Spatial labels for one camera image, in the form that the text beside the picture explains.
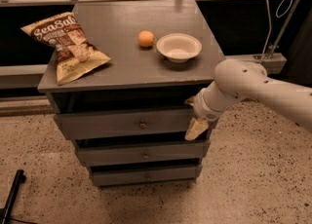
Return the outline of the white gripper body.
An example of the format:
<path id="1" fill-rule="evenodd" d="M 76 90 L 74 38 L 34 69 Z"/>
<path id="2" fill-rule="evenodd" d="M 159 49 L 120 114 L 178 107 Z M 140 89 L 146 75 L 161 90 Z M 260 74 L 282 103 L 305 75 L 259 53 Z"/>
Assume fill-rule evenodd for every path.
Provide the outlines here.
<path id="1" fill-rule="evenodd" d="M 194 114 L 197 118 L 206 122 L 216 121 L 222 114 L 222 111 L 213 110 L 204 100 L 204 95 L 199 92 L 194 97 L 193 102 Z"/>

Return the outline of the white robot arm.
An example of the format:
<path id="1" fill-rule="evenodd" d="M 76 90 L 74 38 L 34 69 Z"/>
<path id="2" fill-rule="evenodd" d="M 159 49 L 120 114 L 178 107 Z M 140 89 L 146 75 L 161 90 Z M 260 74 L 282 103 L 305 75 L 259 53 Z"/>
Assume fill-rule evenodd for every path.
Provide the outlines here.
<path id="1" fill-rule="evenodd" d="M 303 129 L 312 131 L 312 89 L 267 76 L 259 63 L 227 59 L 214 70 L 214 81 L 187 102 L 193 107 L 185 139 L 195 140 L 231 105 L 245 99 L 262 103 Z"/>

